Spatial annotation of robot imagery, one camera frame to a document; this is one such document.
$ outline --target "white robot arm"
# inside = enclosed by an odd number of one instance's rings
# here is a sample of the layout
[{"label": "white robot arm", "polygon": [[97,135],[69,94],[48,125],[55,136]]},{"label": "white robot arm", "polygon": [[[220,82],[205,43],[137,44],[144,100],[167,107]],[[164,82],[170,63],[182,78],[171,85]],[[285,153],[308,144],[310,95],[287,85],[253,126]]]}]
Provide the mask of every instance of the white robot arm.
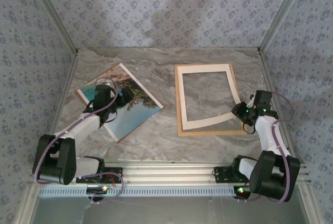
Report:
[{"label": "white robot arm", "polygon": [[286,149],[278,124],[277,112],[271,110],[272,93],[257,90],[249,104],[241,102],[232,112],[244,123],[254,126],[262,153],[258,160],[238,156],[232,166],[244,175],[251,192],[289,201],[300,169],[300,161]]},{"label": "white robot arm", "polygon": [[95,98],[77,121],[59,133],[40,138],[32,169],[35,182],[42,180],[67,185],[77,177],[103,170],[104,162],[98,157],[76,159],[75,146],[104,123],[113,121],[114,118],[108,120],[109,116],[117,116],[117,108],[129,103],[132,94],[128,88],[119,95],[118,88],[115,92],[109,84],[97,85]]}]

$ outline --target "wooden frame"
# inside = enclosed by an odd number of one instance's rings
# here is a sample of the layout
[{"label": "wooden frame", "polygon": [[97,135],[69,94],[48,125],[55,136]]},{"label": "wooden frame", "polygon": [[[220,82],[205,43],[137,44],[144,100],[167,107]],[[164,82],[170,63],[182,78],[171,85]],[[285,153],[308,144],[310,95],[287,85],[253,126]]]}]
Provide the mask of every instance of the wooden frame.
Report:
[{"label": "wooden frame", "polygon": [[226,72],[229,86],[235,100],[240,103],[235,75],[231,64],[184,64],[175,65],[175,87],[176,87],[176,107],[177,107],[177,125],[179,136],[203,136],[203,135],[239,135],[246,132],[239,130],[218,130],[218,131],[185,131],[189,129],[202,128],[235,118],[233,113],[229,112],[220,116],[215,116],[202,120],[188,121],[186,114],[186,103],[184,93],[183,74],[203,73],[203,72]]}]

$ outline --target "wall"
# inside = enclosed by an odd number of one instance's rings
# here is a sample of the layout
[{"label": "wall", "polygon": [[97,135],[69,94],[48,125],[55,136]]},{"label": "wall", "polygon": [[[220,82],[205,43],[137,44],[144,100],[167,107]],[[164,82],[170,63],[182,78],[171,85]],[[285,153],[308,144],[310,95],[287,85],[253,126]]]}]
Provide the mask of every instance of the wall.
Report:
[{"label": "wall", "polygon": [[282,0],[52,0],[75,45],[256,47]]},{"label": "wall", "polygon": [[72,53],[39,0],[0,0],[0,223],[11,223]]},{"label": "wall", "polygon": [[333,223],[332,23],[333,0],[295,0],[266,53],[277,89],[295,107],[289,127],[328,223]]}]

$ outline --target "cable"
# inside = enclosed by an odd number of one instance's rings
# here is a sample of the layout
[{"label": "cable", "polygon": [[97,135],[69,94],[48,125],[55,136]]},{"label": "cable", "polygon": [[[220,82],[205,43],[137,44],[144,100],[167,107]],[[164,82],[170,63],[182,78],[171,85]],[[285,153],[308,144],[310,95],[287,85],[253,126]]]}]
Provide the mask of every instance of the cable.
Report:
[{"label": "cable", "polygon": [[97,205],[99,205],[99,204],[105,204],[105,203],[108,203],[108,202],[114,201],[115,199],[117,199],[117,198],[121,195],[121,193],[122,193],[123,190],[124,190],[125,183],[124,183],[123,178],[122,178],[119,174],[114,173],[114,172],[97,173],[97,174],[92,174],[92,175],[82,176],[81,178],[89,178],[89,177],[96,177],[96,176],[103,176],[103,175],[113,175],[113,176],[117,176],[117,177],[120,179],[120,181],[121,181],[121,189],[119,190],[119,192],[118,192],[115,196],[113,196],[113,197],[111,197],[110,199],[105,200],[105,201],[94,202],[93,199],[94,199],[95,197],[102,197],[103,199],[105,198],[105,197],[104,197],[103,195],[101,195],[101,194],[94,194],[94,195],[91,197],[91,199],[90,199],[90,202],[91,202],[92,204],[97,204]]},{"label": "cable", "polygon": [[116,181],[114,180],[113,176],[110,175],[111,180],[112,180],[112,186],[115,188],[116,187]]},{"label": "cable", "polygon": [[287,103],[291,106],[291,118],[288,119],[288,120],[276,120],[273,125],[272,125],[272,135],[273,135],[273,139],[275,141],[275,144],[277,145],[280,153],[281,153],[281,156],[282,156],[282,159],[283,159],[283,162],[285,164],[285,168],[286,168],[286,179],[287,179],[287,182],[286,182],[286,189],[285,189],[285,193],[283,194],[283,196],[281,197],[280,200],[274,202],[276,204],[280,204],[282,203],[287,197],[288,197],[288,194],[289,194],[289,189],[290,189],[290,169],[289,169],[289,165],[288,165],[288,161],[287,161],[287,158],[286,158],[286,155],[285,153],[283,152],[281,146],[280,146],[280,143],[279,141],[277,140],[277,137],[276,137],[276,134],[275,134],[275,125],[278,124],[278,123],[281,123],[281,122],[287,122],[287,121],[290,121],[293,119],[293,115],[294,115],[294,108],[291,104],[291,102],[289,101],[289,99],[287,99],[285,96],[283,96],[282,94],[280,93],[273,93],[273,94],[276,94],[282,98],[284,98]]},{"label": "cable", "polygon": [[253,132],[251,132],[251,133],[247,132],[247,131],[245,130],[244,126],[245,126],[245,123],[243,123],[243,130],[244,130],[247,134],[254,134],[254,133],[255,133],[255,126],[253,126]]},{"label": "cable", "polygon": [[[246,187],[249,182],[250,182],[250,180],[248,180],[247,182],[245,182],[243,188]],[[252,199],[246,199],[246,198],[244,198],[244,197],[242,197],[240,195],[237,195],[236,197],[237,197],[237,198],[235,198],[236,200],[244,200],[245,202],[253,202],[253,201],[258,200],[261,197],[261,195],[257,195],[255,198],[252,198]]]},{"label": "cable", "polygon": [[107,124],[107,123],[111,123],[113,120],[116,119],[117,116],[118,116],[118,112],[116,111],[116,116],[115,116],[113,119],[111,119],[111,120],[109,120],[109,121],[106,121],[105,124]]},{"label": "cable", "polygon": [[40,184],[40,185],[46,185],[46,184],[49,184],[49,182],[41,182],[38,180],[38,173],[41,169],[41,166],[42,166],[42,163],[43,163],[43,160],[45,159],[45,156],[47,154],[47,152],[50,150],[50,148],[52,147],[52,145],[60,138],[62,137],[63,135],[65,135],[66,133],[70,132],[72,129],[74,129],[77,125],[79,125],[82,121],[86,120],[88,117],[91,117],[93,115],[95,115],[96,113],[99,113],[107,108],[109,108],[113,103],[114,101],[116,100],[117,96],[118,96],[118,92],[119,92],[119,87],[118,85],[116,84],[116,82],[111,79],[111,78],[107,78],[107,77],[99,77],[98,79],[95,80],[95,84],[97,83],[97,81],[99,80],[102,80],[102,79],[105,79],[105,80],[109,80],[111,81],[113,84],[114,84],[114,87],[116,89],[116,94],[114,96],[114,98],[112,99],[112,101],[105,107],[99,109],[99,110],[96,110],[86,116],[84,116],[83,118],[79,119],[78,121],[76,121],[75,123],[73,123],[70,127],[68,127],[65,131],[63,131],[62,133],[60,133],[58,136],[56,136],[49,144],[48,146],[45,148],[43,154],[41,155],[41,158],[37,164],[37,167],[36,167],[36,170],[35,170],[35,174],[34,174],[34,182],[37,183],[37,184]]}]

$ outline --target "marble surface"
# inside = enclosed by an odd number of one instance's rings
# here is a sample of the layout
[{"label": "marble surface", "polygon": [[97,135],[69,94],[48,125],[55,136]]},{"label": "marble surface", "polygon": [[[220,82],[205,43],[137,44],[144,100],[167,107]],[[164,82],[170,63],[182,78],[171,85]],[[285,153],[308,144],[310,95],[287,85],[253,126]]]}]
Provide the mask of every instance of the marble surface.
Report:
[{"label": "marble surface", "polygon": [[[164,108],[148,119],[120,143],[104,128],[76,145],[78,156],[92,155],[118,160],[164,160],[231,162],[239,154],[258,158],[261,152],[257,134],[238,136],[179,137],[175,104],[175,64],[231,63],[234,67],[240,99],[248,101],[256,89],[266,89],[255,49],[80,49],[78,66],[71,83],[57,130],[75,121],[84,105],[74,92],[115,63],[122,62],[163,104]],[[233,105],[226,76],[189,74],[184,78],[190,118],[215,116]],[[216,128],[230,128],[236,120]]]}]

